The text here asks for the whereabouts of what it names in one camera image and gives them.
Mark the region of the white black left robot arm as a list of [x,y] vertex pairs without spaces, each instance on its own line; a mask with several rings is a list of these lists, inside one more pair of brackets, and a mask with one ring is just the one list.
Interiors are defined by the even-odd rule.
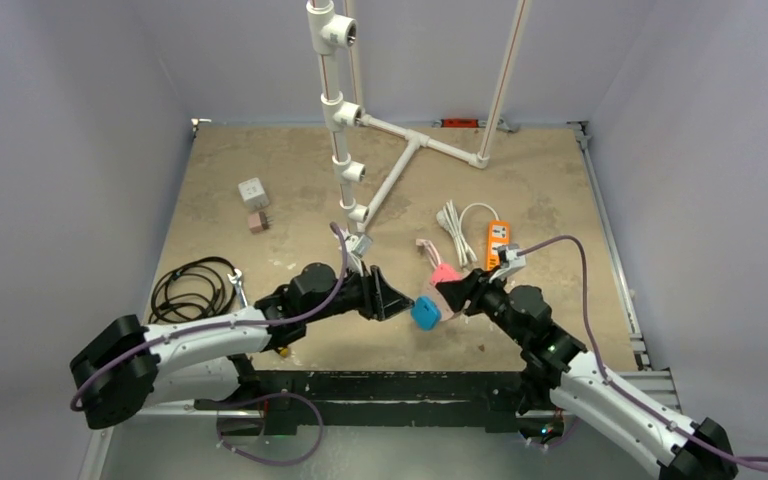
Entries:
[[180,325],[143,325],[125,315],[70,361],[76,392],[69,407],[93,430],[167,402],[226,401],[244,409],[258,395],[258,382],[246,374],[247,355],[287,347],[315,321],[346,313],[386,321],[413,305],[376,266],[335,272],[312,263],[272,294],[232,313]]

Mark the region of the white cube socket adapter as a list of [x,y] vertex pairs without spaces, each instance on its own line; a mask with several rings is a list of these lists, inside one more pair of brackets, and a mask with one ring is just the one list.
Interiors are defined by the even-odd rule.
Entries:
[[265,209],[271,201],[260,178],[253,177],[237,185],[244,205],[252,212]]

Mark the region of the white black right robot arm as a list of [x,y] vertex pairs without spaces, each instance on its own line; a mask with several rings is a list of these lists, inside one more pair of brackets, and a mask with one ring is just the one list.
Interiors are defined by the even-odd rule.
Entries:
[[645,394],[602,365],[552,316],[540,288],[506,290],[502,280],[476,269],[436,286],[448,306],[484,314],[521,349],[525,368],[514,391],[518,413],[556,407],[589,424],[624,449],[657,479],[733,479],[724,428],[697,422]]

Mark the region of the orange power strip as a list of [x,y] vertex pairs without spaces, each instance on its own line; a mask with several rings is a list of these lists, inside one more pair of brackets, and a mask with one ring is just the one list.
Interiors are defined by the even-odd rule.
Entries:
[[499,249],[510,243],[510,224],[502,220],[492,220],[488,224],[485,269],[492,270],[500,264]]

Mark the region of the pink round socket base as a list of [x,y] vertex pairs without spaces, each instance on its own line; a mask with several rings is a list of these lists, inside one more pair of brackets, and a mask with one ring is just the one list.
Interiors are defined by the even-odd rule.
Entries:
[[433,291],[431,299],[440,313],[440,322],[447,322],[460,317],[467,306],[466,298],[446,296],[439,291]]

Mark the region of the brown pink plug adapter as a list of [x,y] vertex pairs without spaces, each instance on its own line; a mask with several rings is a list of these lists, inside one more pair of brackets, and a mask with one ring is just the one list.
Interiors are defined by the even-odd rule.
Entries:
[[247,228],[252,234],[265,232],[270,227],[270,219],[265,211],[254,212],[247,218]]

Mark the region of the blue plug adapter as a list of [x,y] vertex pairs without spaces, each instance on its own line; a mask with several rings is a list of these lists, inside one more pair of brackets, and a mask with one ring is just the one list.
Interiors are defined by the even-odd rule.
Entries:
[[425,295],[415,300],[410,309],[410,315],[417,327],[423,331],[433,330],[442,318],[440,309],[431,298]]

